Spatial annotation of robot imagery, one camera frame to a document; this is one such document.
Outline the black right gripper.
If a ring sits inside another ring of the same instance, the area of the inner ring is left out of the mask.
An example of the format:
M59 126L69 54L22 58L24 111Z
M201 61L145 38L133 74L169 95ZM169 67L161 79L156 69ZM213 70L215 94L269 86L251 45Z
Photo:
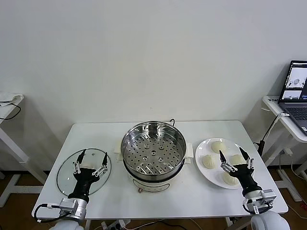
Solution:
M254 158L251 158L246 151L241 147L239 150L246 161L246 164L231 165L227 162L224 154L219 150L221 168L226 173L231 173L232 177L235 177L239 180L241 187L243 189L242 194L246 195L249 192L257 191L260 189L257 182L254 181L252 173L254 172Z

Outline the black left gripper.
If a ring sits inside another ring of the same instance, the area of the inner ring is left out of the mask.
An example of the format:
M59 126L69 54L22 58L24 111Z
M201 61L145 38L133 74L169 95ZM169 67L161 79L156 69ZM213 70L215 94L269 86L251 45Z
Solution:
M107 153L105 154L102 165L97 170L89 168L80 168L80 164L85 156L86 149L83 149L76 161L73 162L74 178L77 180L72 193L69 198L77 198L82 200L89 200L90 187L93 183L99 181L99 177L108 171L107 168Z

